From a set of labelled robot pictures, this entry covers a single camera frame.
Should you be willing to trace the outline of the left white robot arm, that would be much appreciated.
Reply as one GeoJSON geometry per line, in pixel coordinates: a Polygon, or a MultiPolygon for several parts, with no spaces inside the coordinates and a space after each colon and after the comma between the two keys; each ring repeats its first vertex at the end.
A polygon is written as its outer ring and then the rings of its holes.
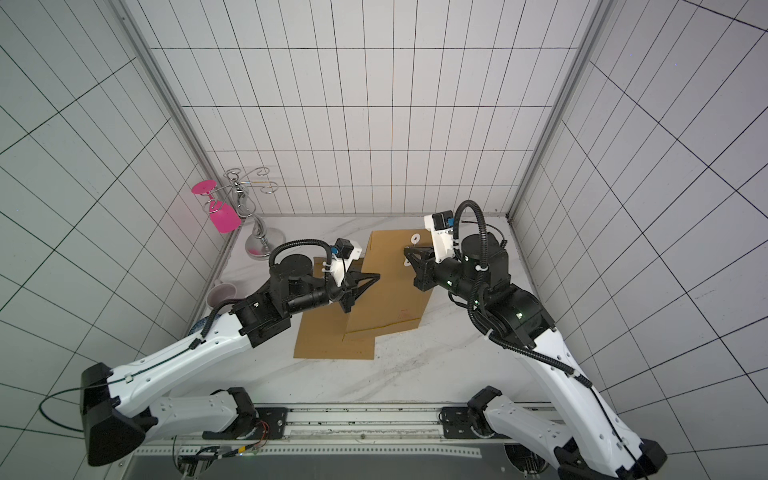
{"type": "Polygon", "coordinates": [[[338,304],[348,313],[380,278],[353,270],[358,243],[340,238],[286,242],[268,258],[269,278],[254,293],[214,306],[202,329],[134,362],[97,363],[81,374],[76,392],[92,467],[116,462],[147,441],[199,433],[236,440],[261,423],[247,391],[220,389],[208,396],[170,397],[170,391],[210,367],[247,352],[287,330],[291,318],[338,304]]]}

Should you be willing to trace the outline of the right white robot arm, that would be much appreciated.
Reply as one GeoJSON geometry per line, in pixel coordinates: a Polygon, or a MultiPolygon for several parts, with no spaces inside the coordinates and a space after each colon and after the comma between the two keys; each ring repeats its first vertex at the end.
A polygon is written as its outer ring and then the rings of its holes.
{"type": "Polygon", "coordinates": [[[424,218],[432,244],[404,255],[421,291],[445,289],[489,342],[526,366],[560,414],[548,421],[488,386],[468,403],[473,434],[506,436],[551,465],[561,479],[647,479],[667,461],[661,445],[627,426],[586,376],[551,315],[509,273],[506,244],[498,240],[479,205],[424,218]]]}

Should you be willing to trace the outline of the kraft file bag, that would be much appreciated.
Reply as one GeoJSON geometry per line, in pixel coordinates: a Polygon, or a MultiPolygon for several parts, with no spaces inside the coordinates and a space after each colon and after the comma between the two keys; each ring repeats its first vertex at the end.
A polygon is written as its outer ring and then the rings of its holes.
{"type": "Polygon", "coordinates": [[[348,317],[346,340],[374,338],[419,327],[431,293],[413,285],[415,272],[404,249],[431,245],[431,235],[425,229],[378,230],[370,234],[362,271],[378,273],[380,279],[356,300],[348,317]]]}
{"type": "Polygon", "coordinates": [[[296,359],[373,360],[375,340],[345,340],[348,314],[338,303],[302,313],[294,347],[296,359]]]}

